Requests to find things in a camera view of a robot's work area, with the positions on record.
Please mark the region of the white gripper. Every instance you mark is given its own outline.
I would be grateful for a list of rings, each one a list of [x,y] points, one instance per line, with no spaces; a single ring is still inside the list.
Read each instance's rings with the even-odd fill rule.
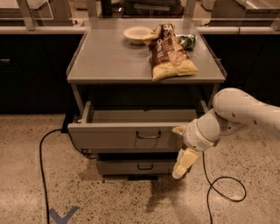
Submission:
[[[220,125],[216,120],[211,119],[194,119],[171,131],[182,136],[183,143],[188,147],[186,150],[181,149],[178,153],[172,171],[175,179],[181,179],[194,164],[198,158],[197,151],[205,151],[215,146],[220,139]]]

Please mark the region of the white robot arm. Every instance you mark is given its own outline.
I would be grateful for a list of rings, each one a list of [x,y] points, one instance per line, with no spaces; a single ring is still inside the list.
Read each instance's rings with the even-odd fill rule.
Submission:
[[[198,151],[215,146],[221,137],[241,130],[246,125],[280,139],[280,108],[258,101],[237,88],[224,88],[213,98],[213,107],[202,117],[175,127],[186,149],[178,153],[172,176],[181,179],[197,159]]]

